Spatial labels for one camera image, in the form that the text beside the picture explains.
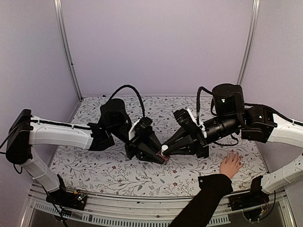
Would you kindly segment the white nail polish cap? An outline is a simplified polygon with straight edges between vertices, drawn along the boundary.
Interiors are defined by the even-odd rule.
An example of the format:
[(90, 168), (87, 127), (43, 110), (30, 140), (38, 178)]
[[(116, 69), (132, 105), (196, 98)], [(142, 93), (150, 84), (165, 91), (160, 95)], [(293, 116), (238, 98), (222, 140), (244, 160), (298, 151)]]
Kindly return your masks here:
[(165, 156), (164, 152), (165, 152), (167, 149), (168, 149), (168, 146), (167, 146), (167, 145), (162, 145), (162, 147), (161, 147), (161, 152), (160, 152), (162, 156)]

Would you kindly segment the red nail polish bottle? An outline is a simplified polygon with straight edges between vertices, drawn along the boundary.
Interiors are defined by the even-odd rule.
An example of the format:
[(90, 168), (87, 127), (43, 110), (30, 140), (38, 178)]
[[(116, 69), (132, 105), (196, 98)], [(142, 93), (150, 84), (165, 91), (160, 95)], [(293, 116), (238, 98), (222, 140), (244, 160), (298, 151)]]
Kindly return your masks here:
[(162, 159), (164, 165), (166, 165), (170, 159), (170, 156), (164, 156), (161, 151), (157, 153), (157, 156), (159, 156)]

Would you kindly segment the person's bare hand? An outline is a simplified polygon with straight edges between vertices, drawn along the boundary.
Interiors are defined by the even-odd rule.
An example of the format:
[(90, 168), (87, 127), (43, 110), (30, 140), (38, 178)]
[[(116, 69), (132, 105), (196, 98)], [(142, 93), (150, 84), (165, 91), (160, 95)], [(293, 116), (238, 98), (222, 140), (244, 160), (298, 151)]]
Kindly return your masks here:
[(232, 179), (237, 172), (243, 167), (241, 163), (242, 156), (239, 153), (232, 152), (226, 156), (220, 164), (220, 174)]

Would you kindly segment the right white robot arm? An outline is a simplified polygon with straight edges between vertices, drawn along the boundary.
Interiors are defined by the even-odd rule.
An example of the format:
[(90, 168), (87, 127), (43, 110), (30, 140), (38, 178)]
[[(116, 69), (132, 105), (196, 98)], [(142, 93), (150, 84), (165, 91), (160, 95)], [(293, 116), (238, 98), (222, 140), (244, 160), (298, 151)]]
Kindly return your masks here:
[[(204, 122), (200, 121), (202, 91), (212, 95), (210, 110), (214, 116)], [(302, 122), (287, 118), (269, 106), (245, 103), (240, 85), (220, 84), (212, 91), (200, 87), (196, 114), (190, 109), (180, 109), (173, 115), (180, 129), (162, 145), (160, 154), (163, 156), (194, 154), (204, 157), (209, 144), (216, 144), (234, 133), (241, 135), (243, 140), (303, 146)]]

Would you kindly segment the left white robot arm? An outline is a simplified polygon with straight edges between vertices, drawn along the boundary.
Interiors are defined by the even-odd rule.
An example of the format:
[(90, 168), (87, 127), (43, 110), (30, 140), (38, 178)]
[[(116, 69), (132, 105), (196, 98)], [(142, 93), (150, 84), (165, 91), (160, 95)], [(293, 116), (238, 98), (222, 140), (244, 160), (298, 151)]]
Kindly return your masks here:
[(113, 146), (114, 137), (117, 137), (125, 144), (129, 159), (137, 157), (141, 161), (165, 163), (161, 156), (161, 143), (149, 117), (143, 116), (132, 123), (124, 101), (118, 98), (109, 99), (100, 107), (100, 112), (97, 123), (71, 124), (41, 119), (33, 116), (31, 110), (24, 109), (4, 140), (6, 159), (25, 169), (60, 205), (70, 202), (70, 194), (66, 192), (62, 178), (32, 150), (33, 145), (51, 144), (103, 151)]

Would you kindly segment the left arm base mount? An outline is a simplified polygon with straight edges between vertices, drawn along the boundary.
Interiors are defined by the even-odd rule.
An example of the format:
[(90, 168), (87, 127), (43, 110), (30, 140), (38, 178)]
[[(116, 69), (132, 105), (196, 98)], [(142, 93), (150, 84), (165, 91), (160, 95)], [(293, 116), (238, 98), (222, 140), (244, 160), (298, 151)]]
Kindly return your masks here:
[(48, 192), (46, 201), (56, 205), (72, 208), (76, 210), (84, 210), (87, 202), (87, 194), (81, 190), (73, 192), (66, 191), (63, 179), (57, 175), (59, 179), (59, 189), (54, 192)]

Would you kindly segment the black sleeved forearm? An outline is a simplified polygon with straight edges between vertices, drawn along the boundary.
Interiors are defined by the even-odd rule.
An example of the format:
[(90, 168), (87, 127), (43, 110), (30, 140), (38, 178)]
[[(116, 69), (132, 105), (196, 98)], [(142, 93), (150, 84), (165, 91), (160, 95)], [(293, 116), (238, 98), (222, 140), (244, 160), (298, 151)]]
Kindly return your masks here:
[(200, 176), (200, 192), (169, 224), (170, 227), (205, 227), (221, 199), (233, 192), (232, 181), (226, 175)]

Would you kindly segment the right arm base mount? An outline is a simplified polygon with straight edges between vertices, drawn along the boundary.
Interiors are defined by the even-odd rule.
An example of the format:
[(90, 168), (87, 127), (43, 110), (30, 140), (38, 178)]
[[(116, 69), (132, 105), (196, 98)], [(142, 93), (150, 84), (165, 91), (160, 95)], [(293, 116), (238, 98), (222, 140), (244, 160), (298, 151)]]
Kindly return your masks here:
[(262, 178), (263, 176), (258, 176), (252, 180), (249, 192), (229, 196), (228, 207), (235, 211), (268, 203), (269, 195), (262, 192)]

